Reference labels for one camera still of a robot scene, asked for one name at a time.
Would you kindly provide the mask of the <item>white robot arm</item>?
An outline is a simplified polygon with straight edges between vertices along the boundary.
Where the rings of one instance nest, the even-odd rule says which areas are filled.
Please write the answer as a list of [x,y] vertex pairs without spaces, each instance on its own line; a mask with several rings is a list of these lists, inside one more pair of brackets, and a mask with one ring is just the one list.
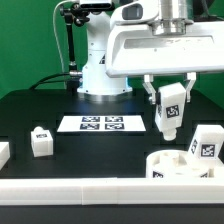
[[224,71],[224,21],[194,21],[188,0],[136,0],[112,16],[93,16],[88,50],[104,73],[130,76],[187,76],[190,91],[198,73]]

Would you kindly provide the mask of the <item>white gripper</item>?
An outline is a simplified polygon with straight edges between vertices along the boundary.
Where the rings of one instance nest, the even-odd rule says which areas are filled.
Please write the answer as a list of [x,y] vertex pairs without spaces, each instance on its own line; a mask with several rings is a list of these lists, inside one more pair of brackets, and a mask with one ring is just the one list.
[[147,24],[115,26],[106,50],[109,77],[144,76],[143,87],[156,103],[152,75],[185,75],[186,101],[199,73],[224,71],[224,21],[188,25],[184,35],[155,36]]

